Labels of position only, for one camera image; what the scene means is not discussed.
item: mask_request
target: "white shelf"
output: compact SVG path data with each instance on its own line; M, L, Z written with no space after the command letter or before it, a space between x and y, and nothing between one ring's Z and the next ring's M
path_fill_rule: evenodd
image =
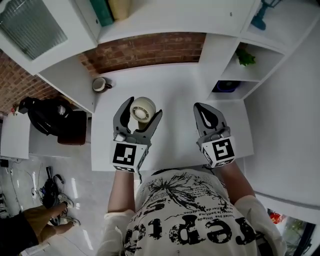
M284 0L275 8L266 10L264 31L250 24L241 37L285 53L298 43L319 14L320 8L315 0Z
M211 92L208 100L212 101L234 101L241 100L257 82L242 81L234 92Z
M198 64L165 64L129 68L105 73L102 76L115 81L113 89L97 99L92 115L91 163L93 171L114 171L109 163L110 142L113 140L113 117L129 97L148 97L157 110L163 110L162 119L152 137L152 146L141 171L178 168L206 164L196 141L193 106L203 102L220 110L235 138L237 157L252 155L253 145L247 111L243 100L223 102L204 100ZM138 128L129 122L131 131Z
M164 32L238 36L255 0L132 0L130 16L101 29L98 43Z
M284 57L279 52L250 44L246 50L255 56L256 63L242 66L234 53L220 80L260 82Z

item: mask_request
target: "graphic print t-shirt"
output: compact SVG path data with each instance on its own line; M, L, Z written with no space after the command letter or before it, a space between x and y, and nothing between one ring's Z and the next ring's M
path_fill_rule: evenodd
M254 196L235 206L220 181L196 170L170 170L139 188L136 213L105 215L97 256L272 256L286 245Z

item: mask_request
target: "brick wall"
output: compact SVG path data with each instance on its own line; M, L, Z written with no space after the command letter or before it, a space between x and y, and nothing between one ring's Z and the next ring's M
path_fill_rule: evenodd
M205 33L145 34L99 44L78 55L92 76L154 64L198 62Z
M43 100L58 94L51 85L29 74L0 50L0 111L9 113L14 104L27 96Z

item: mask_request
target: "floor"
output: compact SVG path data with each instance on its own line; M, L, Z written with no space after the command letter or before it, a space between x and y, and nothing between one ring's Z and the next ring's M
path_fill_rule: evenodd
M59 181L57 183L61 191L74 202L75 207L68 211L68 215L78 219L81 226L73 227L63 236L56 235L49 239L50 246L36 253L36 256L95 255L104 232L104 214L114 172L91 171L90 149L89 143L75 146L73 157L68 158L31 156L29 160L13 163L12 176L4 168L0 168L0 189L6 196L9 212L13 216L18 214L20 209L26 210L41 205L39 198L32 197L33 180L36 181L35 186L41 188L47 179L47 166L52 166L53 174L60 174L65 180L64 185ZM152 172L145 171L141 174L143 179Z

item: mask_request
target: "sneaker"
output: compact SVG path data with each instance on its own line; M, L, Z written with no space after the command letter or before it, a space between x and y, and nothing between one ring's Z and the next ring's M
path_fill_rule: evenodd
M79 227L81 225L80 221L76 218L71 218L70 216L60 218L60 224L68 224L69 222L72 222L74 227Z
M73 208L75 206L74 202L72 202L65 194L58 194L59 203L66 202L68 208Z

